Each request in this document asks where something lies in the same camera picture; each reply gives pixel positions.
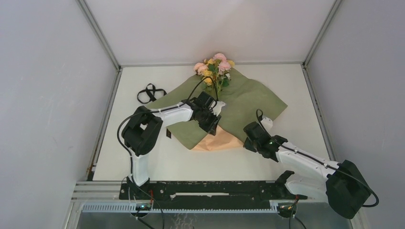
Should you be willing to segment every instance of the black strap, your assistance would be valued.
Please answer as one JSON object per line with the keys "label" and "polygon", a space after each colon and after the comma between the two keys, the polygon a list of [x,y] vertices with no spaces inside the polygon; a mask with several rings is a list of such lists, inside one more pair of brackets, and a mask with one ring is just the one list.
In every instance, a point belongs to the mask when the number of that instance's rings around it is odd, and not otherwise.
{"label": "black strap", "polygon": [[[141,101],[141,100],[139,99],[139,94],[144,93],[144,92],[146,92],[146,94],[149,96],[149,101],[147,101],[147,102],[143,102],[143,101]],[[155,85],[153,85],[152,83],[149,83],[149,84],[146,86],[145,89],[143,89],[142,91],[140,91],[140,92],[138,93],[137,99],[138,99],[138,101],[139,101],[141,104],[148,104],[148,103],[150,103],[150,102],[156,101],[156,98],[155,98],[155,93],[156,93],[156,92],[163,92],[163,96],[165,96],[165,95],[167,94],[165,90],[163,90],[163,89],[156,89]]]}

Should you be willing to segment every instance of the gray floor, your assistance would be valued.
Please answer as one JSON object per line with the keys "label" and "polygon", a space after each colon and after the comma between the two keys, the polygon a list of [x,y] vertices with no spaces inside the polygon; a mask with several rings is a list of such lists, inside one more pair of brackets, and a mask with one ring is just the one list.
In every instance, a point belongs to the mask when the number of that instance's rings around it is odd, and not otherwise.
{"label": "gray floor", "polygon": [[[308,229],[350,229],[350,222],[336,214],[327,204],[300,203],[299,217]],[[143,218],[156,229],[162,228],[161,214]],[[82,213],[79,229],[147,229],[129,213]],[[166,229],[287,229],[288,219],[271,213],[245,214],[165,214]],[[303,229],[296,220],[291,228]]]}

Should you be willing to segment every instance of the bouquet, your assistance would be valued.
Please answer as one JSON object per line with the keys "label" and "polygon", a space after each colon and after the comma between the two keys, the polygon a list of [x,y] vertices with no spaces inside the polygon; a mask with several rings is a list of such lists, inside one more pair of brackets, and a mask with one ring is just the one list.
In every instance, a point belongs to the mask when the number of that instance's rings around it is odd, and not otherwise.
{"label": "bouquet", "polygon": [[217,53],[213,58],[205,59],[203,63],[196,63],[194,70],[197,75],[205,78],[205,90],[216,98],[222,91],[222,87],[229,86],[231,76],[229,71],[235,66],[231,60],[227,60],[225,55]]}

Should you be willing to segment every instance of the white table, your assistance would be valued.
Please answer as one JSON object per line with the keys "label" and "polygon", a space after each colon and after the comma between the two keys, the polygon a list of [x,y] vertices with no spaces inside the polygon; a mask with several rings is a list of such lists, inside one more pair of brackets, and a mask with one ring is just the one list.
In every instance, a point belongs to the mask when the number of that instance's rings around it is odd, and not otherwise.
{"label": "white table", "polygon": [[[287,105],[274,120],[272,135],[328,158],[320,126],[299,64],[237,65],[246,77],[270,88]],[[141,104],[137,93],[148,83],[167,92],[194,74],[192,66],[127,67],[123,69],[93,180],[119,180],[129,174],[129,155],[116,139],[118,125]],[[275,180],[287,169],[243,148],[190,151],[162,129],[150,152],[149,176],[160,181]]]}

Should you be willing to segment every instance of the orange paper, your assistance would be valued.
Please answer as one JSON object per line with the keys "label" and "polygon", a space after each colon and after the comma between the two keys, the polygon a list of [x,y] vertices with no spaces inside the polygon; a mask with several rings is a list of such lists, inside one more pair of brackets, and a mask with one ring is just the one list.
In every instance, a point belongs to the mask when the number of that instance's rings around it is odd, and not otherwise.
{"label": "orange paper", "polygon": [[192,150],[214,151],[230,148],[243,147],[243,142],[232,134],[226,132],[220,126],[216,128],[216,135],[207,135]]}

